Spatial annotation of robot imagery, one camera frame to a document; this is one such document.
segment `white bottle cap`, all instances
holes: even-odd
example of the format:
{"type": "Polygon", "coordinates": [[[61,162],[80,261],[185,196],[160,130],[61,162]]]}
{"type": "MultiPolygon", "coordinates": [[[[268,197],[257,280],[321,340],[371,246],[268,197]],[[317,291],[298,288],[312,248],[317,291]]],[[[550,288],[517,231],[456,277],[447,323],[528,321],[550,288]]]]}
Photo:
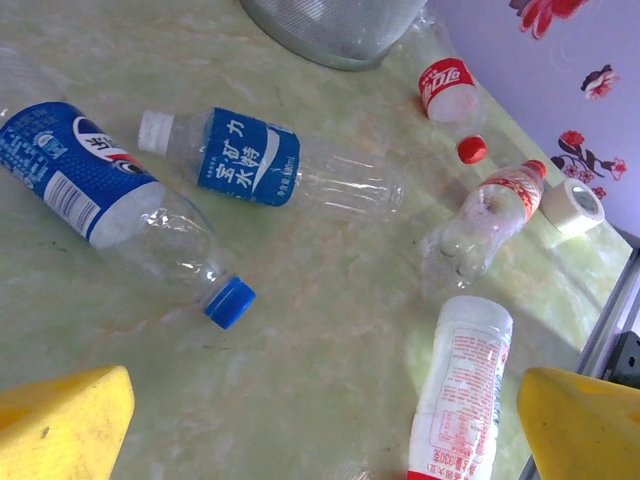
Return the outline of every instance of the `white bottle cap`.
{"type": "Polygon", "coordinates": [[[169,135],[175,115],[145,110],[138,130],[138,148],[145,152],[167,155],[169,135]]]}

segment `metal basket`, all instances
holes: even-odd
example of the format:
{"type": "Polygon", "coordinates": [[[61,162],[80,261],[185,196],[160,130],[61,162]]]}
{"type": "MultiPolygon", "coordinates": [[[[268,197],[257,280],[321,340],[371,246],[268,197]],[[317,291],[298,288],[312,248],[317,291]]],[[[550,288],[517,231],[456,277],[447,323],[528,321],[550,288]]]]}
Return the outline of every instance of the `metal basket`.
{"type": "Polygon", "coordinates": [[[240,0],[273,39],[341,70],[377,65],[426,0],[240,0]]]}

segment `crushed plastic bottle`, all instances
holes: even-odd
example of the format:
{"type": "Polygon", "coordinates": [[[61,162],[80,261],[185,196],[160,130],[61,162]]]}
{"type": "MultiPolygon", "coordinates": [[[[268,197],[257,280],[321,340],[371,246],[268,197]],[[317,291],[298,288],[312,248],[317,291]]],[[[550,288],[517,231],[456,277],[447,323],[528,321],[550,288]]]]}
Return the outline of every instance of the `crushed plastic bottle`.
{"type": "Polygon", "coordinates": [[[404,174],[386,159],[222,108],[189,119],[148,110],[138,146],[203,188],[265,205],[364,222],[386,219],[403,200],[404,174]]]}
{"type": "Polygon", "coordinates": [[[109,259],[228,328],[255,294],[198,209],[158,182],[20,50],[0,45],[0,161],[109,259]]]}
{"type": "Polygon", "coordinates": [[[411,427],[408,480],[489,480],[513,320],[480,297],[440,310],[433,364],[411,427]]]}
{"type": "Polygon", "coordinates": [[[464,163],[484,159],[488,149],[480,135],[485,121],[482,94],[456,53],[442,17],[425,7],[409,27],[403,45],[415,66],[415,81],[429,120],[457,142],[464,163]]]}
{"type": "Polygon", "coordinates": [[[445,284],[464,288],[483,275],[500,246],[537,210],[546,174],[539,160],[498,170],[427,235],[420,243],[425,295],[445,284]]]}

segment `table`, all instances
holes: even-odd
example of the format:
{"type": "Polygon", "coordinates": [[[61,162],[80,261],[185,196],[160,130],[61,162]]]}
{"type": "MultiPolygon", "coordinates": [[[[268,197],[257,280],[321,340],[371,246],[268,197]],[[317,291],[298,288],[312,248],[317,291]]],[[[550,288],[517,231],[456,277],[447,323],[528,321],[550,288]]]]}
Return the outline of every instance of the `table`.
{"type": "MultiPolygon", "coordinates": [[[[540,158],[488,96],[490,158],[454,159],[425,120],[408,58],[333,71],[267,37],[234,0],[8,0],[5,38],[69,99],[211,220],[228,264],[258,292],[224,332],[104,268],[2,171],[0,387],[122,364],[136,413],[114,479],[395,479],[432,361],[445,298],[424,300],[417,243],[497,167],[540,158]],[[358,228],[191,185],[136,150],[142,111],[225,106],[402,165],[401,212],[358,228]]],[[[631,251],[609,225],[558,244],[537,213],[472,293],[515,320],[494,479],[517,478],[528,447],[515,410],[530,366],[573,369],[631,251]]]]}

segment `tape roll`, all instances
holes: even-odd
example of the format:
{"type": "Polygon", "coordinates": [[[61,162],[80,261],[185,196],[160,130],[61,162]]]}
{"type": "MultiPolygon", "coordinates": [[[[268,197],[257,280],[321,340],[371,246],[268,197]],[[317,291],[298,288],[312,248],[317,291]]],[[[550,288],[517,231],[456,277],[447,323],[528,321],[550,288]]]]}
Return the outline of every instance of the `tape roll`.
{"type": "Polygon", "coordinates": [[[545,192],[540,209],[563,235],[576,236],[604,221],[604,207],[584,183],[568,178],[545,192]]]}

